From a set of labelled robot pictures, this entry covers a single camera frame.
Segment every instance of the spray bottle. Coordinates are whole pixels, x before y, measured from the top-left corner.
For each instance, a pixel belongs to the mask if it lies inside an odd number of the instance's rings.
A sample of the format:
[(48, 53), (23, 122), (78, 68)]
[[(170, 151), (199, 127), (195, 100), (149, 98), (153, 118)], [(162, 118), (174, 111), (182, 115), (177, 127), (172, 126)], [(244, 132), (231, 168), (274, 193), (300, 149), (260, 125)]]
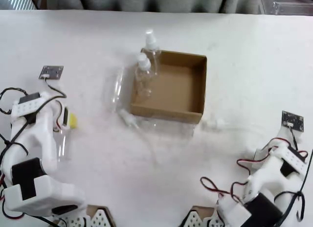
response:
[(154, 36), (153, 30), (146, 31), (146, 46), (144, 47), (143, 52), (147, 55), (152, 64), (153, 74), (158, 75), (161, 50), (157, 45), (157, 39)]

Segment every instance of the black wire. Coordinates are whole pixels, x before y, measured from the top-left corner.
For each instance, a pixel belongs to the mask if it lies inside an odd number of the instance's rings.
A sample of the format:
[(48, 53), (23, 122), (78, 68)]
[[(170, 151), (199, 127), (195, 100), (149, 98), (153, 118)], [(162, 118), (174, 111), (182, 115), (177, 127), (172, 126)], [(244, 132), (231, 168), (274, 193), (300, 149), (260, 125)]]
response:
[[(286, 219), (287, 216), (289, 215), (289, 213), (290, 213), (290, 211), (291, 211), (291, 209), (292, 209), (292, 206), (293, 206), (295, 200), (296, 200), (298, 197), (301, 197), (301, 198), (302, 198), (302, 208), (301, 208), (301, 215), (300, 215), (300, 217), (299, 217), (299, 212), (297, 212), (297, 219), (298, 219), (299, 222), (301, 222), (301, 221), (303, 220), (303, 218), (304, 218), (304, 209), (305, 209), (305, 199), (304, 199), (304, 195), (303, 195), (303, 193), (302, 193), (302, 189), (303, 189), (303, 187), (304, 187), (305, 182), (307, 181), (307, 177), (308, 177), (309, 170), (310, 170), (310, 166), (311, 166), (311, 162), (312, 162), (312, 157), (313, 157), (313, 150), (311, 151), (311, 157), (310, 157), (308, 169), (307, 169), (307, 172), (306, 172), (306, 174), (305, 174), (305, 177), (304, 177), (304, 180), (303, 180), (303, 182), (302, 182), (302, 186), (301, 186), (300, 190), (299, 190), (298, 192), (294, 193), (294, 195), (293, 195), (293, 197), (292, 197), (292, 199), (291, 199), (291, 201), (290, 201), (290, 203), (289, 203), (289, 205), (288, 205), (288, 207), (287, 207), (285, 213), (284, 213), (283, 216), (280, 218), (280, 220), (279, 220), (276, 224), (273, 225), (273, 227), (279, 227), (279, 226), (282, 225), (282, 223), (285, 221), (285, 219)], [(280, 194), (276, 195), (275, 198), (278, 198), (278, 197), (279, 197), (280, 195), (282, 195), (283, 193), (280, 193)]]
[(47, 101), (45, 101), (26, 121), (26, 123), (21, 127), (21, 129), (15, 134), (15, 136), (12, 138), (12, 140), (10, 141), (11, 143), (8, 144), (4, 150), (2, 150), (1, 154), (0, 154), (0, 165), (2, 164), (2, 160), (3, 157), (5, 155), (5, 153), (8, 151), (8, 149), (11, 147), (12, 143), (15, 142), (15, 140), (19, 137), (19, 135), (22, 133), (22, 131), (30, 124), (30, 122), (32, 120), (34, 120), (34, 118), (36, 117), (36, 115), (38, 114), (38, 112), (46, 105), (48, 104), (50, 101), (53, 101), (54, 99), (57, 98), (67, 98), (66, 94), (61, 92), (60, 90), (57, 90), (56, 88), (50, 86), (48, 84), (49, 88), (51, 88), (54, 91), (57, 91), (58, 93), (60, 93), (61, 95), (57, 95), (57, 96), (53, 96), (50, 99), (48, 99)]
[[(25, 96), (28, 95), (27, 92), (26, 92), (25, 90), (23, 90), (23, 89), (11, 87), (11, 88), (6, 88), (6, 89), (4, 89), (4, 90), (0, 93), (0, 100), (2, 99), (3, 95), (5, 94), (5, 92), (6, 92), (6, 91), (9, 91), (9, 90), (20, 91), (20, 92), (24, 93)], [(4, 111), (2, 108), (0, 108), (0, 112), (1, 112), (1, 113), (4, 113), (4, 114), (11, 114), (11, 113), (12, 113), (12, 110)]]
[(4, 215), (6, 218), (8, 218), (8, 219), (10, 219), (10, 220), (19, 220), (20, 218), (22, 218), (22, 217), (25, 215), (25, 213), (22, 213), (20, 216), (9, 216), (8, 214), (5, 213), (5, 210), (4, 210), (4, 203), (5, 203), (5, 198), (3, 199), (3, 202), (2, 202), (2, 213), (3, 213), (3, 215)]
[(60, 220), (60, 221), (63, 221), (63, 222), (64, 222), (64, 224), (65, 224), (65, 227), (67, 227), (67, 222), (66, 222), (64, 219), (59, 218), (59, 220)]
[(5, 145), (9, 145), (9, 144), (15, 144), (15, 145), (19, 145), (20, 147), (23, 148), (23, 150), (26, 152), (26, 155), (28, 155), (28, 150), (26, 149), (26, 147), (24, 145), (22, 145), (21, 143), (18, 142), (11, 142), (7, 139), (4, 138), (4, 136), (0, 133), (0, 138), (4, 141)]
[(293, 138), (293, 143), (294, 143), (294, 146), (295, 146), (295, 150), (298, 151), (298, 143), (297, 143), (297, 141), (296, 141), (296, 139), (295, 139), (295, 136), (294, 136), (294, 134), (293, 134), (292, 127), (289, 127), (289, 130), (290, 130), (290, 132), (291, 132), (291, 134), (292, 134), (292, 138)]
[(31, 217), (34, 217), (34, 218), (36, 218), (36, 219), (38, 219), (38, 220), (41, 220), (41, 221), (43, 221), (43, 222), (46, 222), (47, 224), (49, 224), (49, 225), (51, 225), (51, 226), (53, 226), (53, 227), (60, 227), (59, 225), (53, 223), (52, 221), (50, 221), (50, 220), (48, 220), (48, 219), (46, 219), (46, 218), (44, 218), (44, 217), (41, 217), (41, 216), (31, 216)]

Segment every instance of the white plastic housing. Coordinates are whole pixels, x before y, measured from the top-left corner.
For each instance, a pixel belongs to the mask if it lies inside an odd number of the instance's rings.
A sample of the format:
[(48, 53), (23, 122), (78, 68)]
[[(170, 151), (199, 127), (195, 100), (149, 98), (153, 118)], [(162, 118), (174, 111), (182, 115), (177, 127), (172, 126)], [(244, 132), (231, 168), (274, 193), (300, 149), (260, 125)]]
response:
[(5, 204), (11, 211), (25, 212), (34, 216), (51, 216), (52, 209), (63, 205), (84, 208), (84, 192), (73, 184), (61, 183), (48, 175), (34, 179), (36, 196), (23, 200), (19, 184), (4, 190)]

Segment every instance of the white surface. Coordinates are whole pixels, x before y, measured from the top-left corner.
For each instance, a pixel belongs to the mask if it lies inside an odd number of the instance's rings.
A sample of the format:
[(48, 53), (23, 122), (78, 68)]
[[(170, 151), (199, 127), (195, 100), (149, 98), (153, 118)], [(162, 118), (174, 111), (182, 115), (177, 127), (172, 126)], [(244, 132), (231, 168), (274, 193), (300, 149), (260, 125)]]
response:
[[(72, 161), (59, 177), (82, 187), (90, 204), (108, 206), (118, 227), (178, 226), (192, 205), (214, 206), (217, 195), (201, 186), (200, 177), (209, 176), (222, 189), (245, 179), (236, 159), (277, 134), (282, 110), (304, 116), (299, 149), (312, 147), (312, 17), (1, 11), (0, 27), (1, 89), (42, 90), (42, 67), (65, 66), (60, 85), (78, 128)], [(198, 126), (187, 143), (155, 139), (159, 166), (153, 166), (138, 134), (108, 112), (104, 85), (115, 71), (135, 63), (147, 28), (154, 29), (161, 49), (207, 56), (205, 116), (259, 125), (263, 136), (208, 133)], [(8, 109), (17, 96), (9, 93), (1, 106)], [(0, 120), (8, 137), (9, 118)], [(300, 227), (313, 221), (312, 184), (310, 173)]]

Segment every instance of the cable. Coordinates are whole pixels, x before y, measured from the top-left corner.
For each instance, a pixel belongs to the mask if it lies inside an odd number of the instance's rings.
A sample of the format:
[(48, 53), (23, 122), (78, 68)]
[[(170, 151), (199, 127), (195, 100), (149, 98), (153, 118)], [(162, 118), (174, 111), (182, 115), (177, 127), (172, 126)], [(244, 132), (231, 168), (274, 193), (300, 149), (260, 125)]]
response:
[(0, 179), (0, 187), (1, 187), (1, 185), (4, 183), (4, 177), (5, 177), (5, 175), (3, 174), (2, 177), (1, 177), (1, 179)]
[(56, 102), (58, 102), (58, 103), (60, 104), (60, 113), (59, 113), (59, 115), (58, 115), (58, 117), (57, 117), (56, 124), (57, 124), (58, 128), (61, 130), (61, 127), (60, 127), (60, 125), (59, 125), (58, 120), (59, 120), (59, 118), (60, 118), (60, 116), (61, 116), (61, 114), (62, 114), (63, 107), (62, 107), (62, 103), (61, 103), (60, 101), (56, 101)]
[(2, 201), (4, 199), (4, 195), (2, 196), (3, 191), (4, 191), (4, 189), (2, 189), (1, 192), (0, 192), (0, 201)]
[(233, 199), (234, 199), (234, 197), (235, 197), (235, 198), (238, 198), (236, 195), (234, 195), (234, 185), (236, 185), (236, 184), (241, 185), (241, 186), (244, 186), (244, 185), (248, 184), (248, 182), (245, 182), (245, 183), (234, 182), (233, 184), (231, 184), (231, 187), (230, 187), (230, 195), (231, 195), (231, 197), (232, 197)]
[[(280, 227), (280, 226), (282, 225), (282, 223), (285, 221), (285, 219), (286, 219), (287, 216), (289, 215), (289, 213), (290, 213), (290, 211), (291, 211), (291, 209), (292, 209), (292, 206), (293, 206), (295, 200), (296, 200), (298, 197), (301, 197), (301, 198), (302, 198), (302, 208), (301, 208), (301, 215), (300, 215), (300, 217), (299, 217), (299, 212), (297, 212), (297, 219), (298, 219), (299, 222), (301, 222), (301, 221), (303, 220), (303, 218), (304, 218), (304, 209), (305, 209), (305, 199), (304, 199), (304, 195), (303, 195), (303, 193), (302, 193), (302, 189), (303, 189), (303, 187), (304, 187), (305, 182), (307, 181), (307, 177), (308, 177), (309, 170), (310, 170), (310, 166), (311, 166), (311, 162), (312, 162), (312, 157), (313, 157), (313, 150), (312, 150), (312, 152), (311, 152), (311, 157), (310, 157), (308, 169), (307, 169), (307, 172), (306, 172), (306, 174), (305, 174), (305, 177), (304, 177), (304, 180), (303, 180), (303, 183), (302, 183), (302, 185), (301, 185), (300, 190), (299, 190), (298, 192), (296, 192), (296, 193), (293, 195), (293, 197), (292, 197), (292, 199), (291, 199), (291, 201), (290, 201), (290, 203), (289, 203), (289, 205), (288, 205), (288, 207), (287, 207), (285, 213), (283, 214), (283, 216), (281, 217), (281, 219), (280, 219), (276, 224), (273, 225), (273, 227)], [(282, 193), (276, 195), (276, 198), (278, 198), (280, 195), (285, 194), (285, 193), (292, 193), (292, 192), (284, 191), (284, 192), (282, 192)]]
[(262, 150), (264, 150), (273, 140), (282, 140), (282, 141), (288, 143), (288, 145), (291, 147), (291, 143), (288, 140), (281, 138), (281, 137), (274, 137), (262, 148)]
[[(54, 99), (57, 99), (57, 98), (67, 98), (66, 94), (55, 89), (54, 87), (50, 86), (48, 84), (48, 86), (52, 89), (52, 90), (55, 90), (57, 92), (59, 92), (61, 95), (57, 95), (57, 96), (53, 96), (51, 97), (50, 99), (48, 99), (47, 101), (45, 101), (35, 112), (34, 114), (32, 114), (32, 116), (30, 116), (26, 123), (21, 127), (21, 129), (15, 134), (15, 136), (12, 138), (12, 140), (10, 141), (11, 143), (15, 142), (15, 140), (19, 137), (19, 135), (22, 133), (22, 131), (30, 124), (30, 122), (36, 117), (36, 115), (38, 114), (38, 112), (46, 105), (48, 104), (50, 101), (53, 101)], [(11, 144), (8, 144), (5, 149), (1, 152), (0, 154), (0, 165), (2, 164), (2, 160), (3, 160), (3, 157), (5, 155), (5, 153), (8, 151), (8, 149), (11, 147)]]
[(0, 133), (0, 138), (4, 141), (4, 144), (5, 145), (9, 145), (9, 144), (15, 144), (15, 145), (19, 145), (20, 147), (23, 148), (23, 150), (26, 152), (26, 155), (28, 155), (28, 150), (25, 148), (24, 145), (22, 145), (21, 143), (18, 143), (18, 142), (11, 142), (7, 139), (4, 138), (4, 136)]
[(44, 218), (44, 217), (41, 217), (41, 216), (31, 216), (31, 217), (34, 217), (34, 218), (36, 218), (36, 219), (38, 219), (38, 220), (41, 220), (41, 221), (43, 221), (43, 222), (46, 222), (47, 224), (49, 224), (49, 225), (51, 225), (51, 226), (53, 226), (53, 227), (60, 227), (59, 225), (53, 223), (52, 221), (50, 221), (50, 220), (48, 220), (48, 219), (46, 219), (46, 218)]
[(245, 170), (247, 170), (249, 172), (249, 176), (251, 175), (251, 170), (246, 167), (243, 166), (242, 164), (240, 164), (240, 162), (251, 162), (251, 163), (257, 163), (257, 162), (263, 162), (264, 160), (266, 160), (269, 157), (269, 152), (271, 151), (272, 147), (268, 149), (268, 154), (261, 160), (254, 160), (254, 159), (238, 159), (236, 161), (237, 165), (244, 168)]
[[(27, 96), (27, 92), (23, 89), (20, 89), (20, 88), (6, 88), (4, 89), (1, 93), (0, 93), (0, 100), (2, 99), (3, 95), (5, 94), (6, 91), (9, 91), (9, 90), (15, 90), (15, 91), (20, 91), (22, 93), (25, 94), (25, 96)], [(8, 110), (8, 111), (4, 111), (2, 108), (0, 108), (0, 112), (3, 113), (3, 114), (11, 114), (12, 113), (12, 110)]]
[[(203, 180), (206, 180), (206, 181), (210, 182), (210, 183), (213, 185), (214, 188), (210, 188), (210, 187), (206, 186), (206, 185), (204, 184)], [(222, 197), (224, 196), (224, 194), (230, 194), (228, 191), (219, 189), (219, 188), (214, 184), (214, 182), (213, 182), (211, 179), (209, 179), (208, 177), (201, 177), (201, 178), (200, 178), (200, 182), (201, 182), (201, 184), (202, 184), (207, 190), (209, 190), (209, 191), (211, 191), (211, 192), (214, 192), (214, 193), (218, 193), (218, 194), (221, 195)], [(234, 199), (235, 202), (240, 201), (240, 198), (239, 198), (237, 195), (234, 195), (234, 194), (233, 194), (233, 195), (232, 195), (232, 198)]]
[(298, 143), (297, 143), (297, 141), (295, 140), (295, 136), (294, 136), (294, 134), (293, 134), (293, 130), (292, 130), (292, 127), (291, 127), (291, 126), (289, 126), (289, 130), (290, 130), (290, 132), (291, 132), (291, 134), (292, 134), (292, 138), (293, 138), (293, 143), (294, 143), (294, 146), (295, 146), (295, 150), (298, 151)]
[(300, 154), (301, 154), (301, 153), (306, 153), (305, 156), (303, 156), (303, 158), (305, 158), (305, 159), (309, 156), (309, 152), (306, 151), (306, 150), (299, 150), (298, 152), (299, 152)]
[(67, 222), (66, 222), (64, 219), (59, 218), (59, 220), (60, 220), (60, 221), (63, 221), (63, 223), (65, 224), (65, 227), (67, 227)]
[(20, 218), (22, 218), (25, 214), (22, 213), (20, 216), (9, 216), (8, 214), (5, 213), (5, 210), (4, 210), (4, 203), (5, 203), (5, 198), (3, 199), (3, 202), (2, 202), (2, 213), (3, 215), (10, 219), (10, 220), (19, 220)]

